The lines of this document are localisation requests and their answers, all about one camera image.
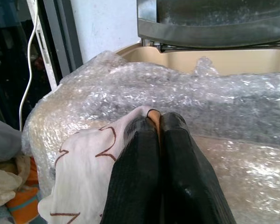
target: bubble wrap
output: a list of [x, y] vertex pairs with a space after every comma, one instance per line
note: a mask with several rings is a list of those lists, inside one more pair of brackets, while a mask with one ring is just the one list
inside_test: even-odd
[[238, 223], [280, 223], [280, 73], [221, 77], [206, 57], [186, 74], [103, 52], [65, 77], [39, 101], [23, 131], [22, 150], [35, 157], [43, 196], [69, 135], [140, 105], [185, 118]]

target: brown pattern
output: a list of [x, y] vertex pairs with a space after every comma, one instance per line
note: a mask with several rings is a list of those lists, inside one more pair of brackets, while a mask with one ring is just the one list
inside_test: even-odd
[[107, 149], [105, 149], [103, 152], [97, 154], [95, 157], [99, 157], [99, 156], [110, 156], [114, 161], [116, 161], [116, 158], [115, 158], [114, 155], [112, 155], [112, 154], [107, 154], [107, 153], [106, 153], [106, 152], [108, 152], [108, 151], [115, 145], [115, 142], [116, 142], [116, 132], [115, 132], [115, 129], [114, 129], [113, 127], [106, 127], [106, 128], [104, 128], [104, 127], [100, 128], [99, 131], [104, 131], [104, 130], [106, 130], [106, 129], [111, 129], [112, 132], [113, 132], [113, 135], [114, 135], [114, 142], [113, 142], [113, 144], [112, 144], [109, 148], [107, 148]]
[[50, 213], [51, 216], [73, 216], [73, 218], [68, 221], [66, 224], [72, 223], [79, 215], [79, 213]]
[[56, 167], [57, 161], [58, 161], [61, 157], [63, 157], [63, 156], [66, 155], [67, 153], [69, 153], [68, 150], [64, 150], [64, 149], [61, 150], [61, 148], [62, 148], [62, 146], [60, 147], [59, 152], [60, 152], [60, 153], [63, 153], [63, 152], [64, 152], [64, 154], [60, 155], [60, 156], [56, 159], [56, 161], [55, 161], [55, 167]]

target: white wire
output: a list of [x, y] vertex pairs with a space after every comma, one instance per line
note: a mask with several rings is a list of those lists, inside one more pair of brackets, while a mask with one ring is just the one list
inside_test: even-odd
[[31, 43], [33, 41], [33, 37], [35, 35], [36, 32], [36, 27], [37, 27], [37, 16], [38, 16], [38, 4], [37, 4], [37, 0], [34, 1], [34, 5], [35, 5], [35, 16], [34, 16], [34, 27], [31, 33], [31, 36], [29, 38], [29, 42], [28, 42], [28, 49], [27, 49], [27, 58], [28, 58], [28, 67], [29, 67], [29, 81], [26, 87], [26, 90], [24, 92], [23, 98], [21, 100], [21, 104], [20, 104], [20, 108], [19, 108], [19, 121], [20, 121], [20, 131], [23, 130], [23, 125], [22, 125], [22, 109], [23, 109], [23, 105], [24, 105], [24, 101], [26, 99], [27, 93], [29, 91], [30, 85], [31, 85], [31, 81], [32, 81], [32, 69], [31, 69], [31, 61], [30, 61], [30, 50], [31, 50]]

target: gray plastic lid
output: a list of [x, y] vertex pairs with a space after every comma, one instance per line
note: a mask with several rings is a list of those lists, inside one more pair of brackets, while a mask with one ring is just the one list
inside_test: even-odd
[[280, 0], [138, 0], [138, 35], [183, 47], [280, 41]]

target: white fabric with brown pattern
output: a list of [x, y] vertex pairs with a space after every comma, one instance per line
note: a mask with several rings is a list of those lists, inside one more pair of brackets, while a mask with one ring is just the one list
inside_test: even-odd
[[56, 158], [52, 193], [38, 205], [48, 223], [100, 223], [112, 167], [124, 148], [124, 130], [139, 116], [150, 117], [159, 130], [160, 113], [141, 106], [113, 124], [80, 130], [63, 143]]

